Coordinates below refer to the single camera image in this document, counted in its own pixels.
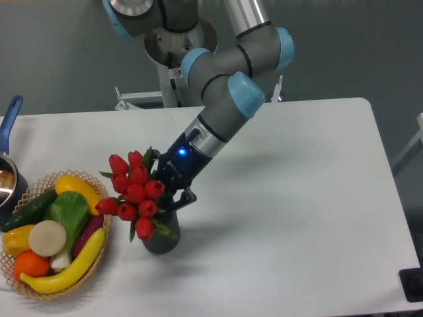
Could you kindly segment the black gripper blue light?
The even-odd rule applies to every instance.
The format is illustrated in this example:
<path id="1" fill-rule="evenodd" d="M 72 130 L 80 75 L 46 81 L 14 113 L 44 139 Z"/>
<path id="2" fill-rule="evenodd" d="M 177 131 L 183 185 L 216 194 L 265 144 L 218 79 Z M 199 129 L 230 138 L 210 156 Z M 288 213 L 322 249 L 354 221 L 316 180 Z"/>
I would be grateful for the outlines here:
<path id="1" fill-rule="evenodd" d="M 199 131 L 188 135 L 182 133 L 163 154 L 157 149 L 150 150 L 150 171 L 158 163 L 155 179 L 165 185 L 164 196 L 159 199 L 158 206 L 167 213 L 178 211 L 197 200 L 190 185 L 212 160 L 193 146 L 192 141 L 199 134 Z M 182 192 L 176 200 L 178 190 Z"/>

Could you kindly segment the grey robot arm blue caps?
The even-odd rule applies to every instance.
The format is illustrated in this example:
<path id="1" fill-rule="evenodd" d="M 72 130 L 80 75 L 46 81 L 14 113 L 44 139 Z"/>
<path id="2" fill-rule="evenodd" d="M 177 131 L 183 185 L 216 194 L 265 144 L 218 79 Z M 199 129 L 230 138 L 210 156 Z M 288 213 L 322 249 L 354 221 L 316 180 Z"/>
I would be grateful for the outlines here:
<path id="1" fill-rule="evenodd" d="M 287 65 L 292 37 L 276 28 L 262 1 L 226 1 L 236 46 L 221 53 L 206 46 L 196 1 L 104 1 L 117 33 L 145 37 L 156 62 L 180 70 L 204 109 L 165 153 L 155 153 L 156 178 L 165 193 L 159 208 L 172 213 L 196 200 L 193 179 L 264 104 L 254 78 Z"/>

